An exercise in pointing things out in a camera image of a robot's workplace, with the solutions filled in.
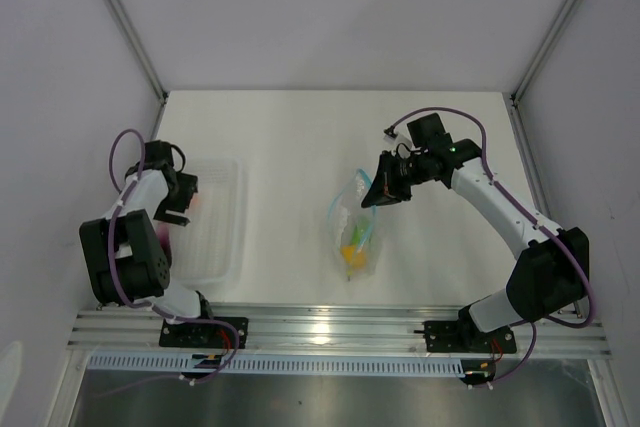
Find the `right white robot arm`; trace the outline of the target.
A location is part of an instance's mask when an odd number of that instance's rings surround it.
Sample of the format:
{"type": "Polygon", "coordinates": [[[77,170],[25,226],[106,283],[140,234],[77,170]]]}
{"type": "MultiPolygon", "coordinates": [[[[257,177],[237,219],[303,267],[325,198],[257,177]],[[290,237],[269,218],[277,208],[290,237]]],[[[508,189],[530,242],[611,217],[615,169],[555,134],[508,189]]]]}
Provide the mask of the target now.
{"type": "Polygon", "coordinates": [[[500,235],[515,266],[503,289],[460,311],[456,336],[464,348],[481,349],[503,327],[541,319],[558,323],[555,312],[582,299],[588,301],[587,317],[570,326],[589,326],[596,303],[586,234],[562,228],[512,194],[489,166],[487,143],[453,140],[440,118],[445,111],[426,107],[401,117],[413,146],[405,155],[381,153],[362,207],[407,202],[413,187],[436,181],[465,199],[500,235]]]}

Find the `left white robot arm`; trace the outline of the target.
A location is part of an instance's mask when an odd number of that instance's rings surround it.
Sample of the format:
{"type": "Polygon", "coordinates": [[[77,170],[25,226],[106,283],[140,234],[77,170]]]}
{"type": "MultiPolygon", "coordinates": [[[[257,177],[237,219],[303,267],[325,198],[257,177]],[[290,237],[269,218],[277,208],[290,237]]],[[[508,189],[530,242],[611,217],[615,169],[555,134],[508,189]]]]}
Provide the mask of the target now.
{"type": "Polygon", "coordinates": [[[144,144],[144,159],[130,167],[112,207],[83,223],[79,236],[91,288],[102,304],[151,308],[197,347],[216,337],[217,323],[197,290],[171,278],[170,225],[189,224],[185,213],[198,192],[198,178],[177,167],[186,156],[174,144],[144,144]]]}

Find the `green toy vegetable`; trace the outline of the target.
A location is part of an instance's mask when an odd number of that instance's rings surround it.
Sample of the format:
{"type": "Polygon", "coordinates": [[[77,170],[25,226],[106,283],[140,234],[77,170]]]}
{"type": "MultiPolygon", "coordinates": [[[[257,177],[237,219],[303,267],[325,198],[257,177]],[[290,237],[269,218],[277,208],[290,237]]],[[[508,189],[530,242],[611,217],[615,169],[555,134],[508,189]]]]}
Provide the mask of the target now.
{"type": "Polygon", "coordinates": [[[350,244],[359,246],[360,244],[366,242],[369,239],[371,228],[371,221],[367,217],[358,217],[355,220],[350,244]]]}

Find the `clear zip top bag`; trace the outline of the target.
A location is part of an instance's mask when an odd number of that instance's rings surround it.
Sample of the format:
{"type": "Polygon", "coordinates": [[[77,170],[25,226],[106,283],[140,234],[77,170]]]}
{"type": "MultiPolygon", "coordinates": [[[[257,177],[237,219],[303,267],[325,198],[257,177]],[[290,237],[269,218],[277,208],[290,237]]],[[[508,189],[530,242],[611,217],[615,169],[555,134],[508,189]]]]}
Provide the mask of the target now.
{"type": "Polygon", "coordinates": [[[371,179],[362,169],[356,169],[351,178],[332,200],[327,212],[327,235],[332,255],[347,281],[372,275],[375,272],[382,240],[378,228],[377,209],[362,208],[361,201],[371,187],[371,179]],[[372,224],[369,239],[358,247],[368,253],[368,265],[362,270],[348,270],[340,254],[340,248],[351,245],[350,240],[358,217],[367,217],[372,224]]]}

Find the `yellow toy lemon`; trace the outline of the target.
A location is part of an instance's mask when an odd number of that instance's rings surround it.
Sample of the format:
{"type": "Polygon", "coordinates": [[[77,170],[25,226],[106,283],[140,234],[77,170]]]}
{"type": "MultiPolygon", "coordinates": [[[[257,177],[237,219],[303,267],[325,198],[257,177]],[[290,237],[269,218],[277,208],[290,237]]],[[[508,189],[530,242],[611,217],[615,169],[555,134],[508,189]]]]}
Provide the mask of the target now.
{"type": "Polygon", "coordinates": [[[368,253],[364,247],[345,245],[340,248],[340,254],[348,270],[362,270],[368,265],[368,253]]]}

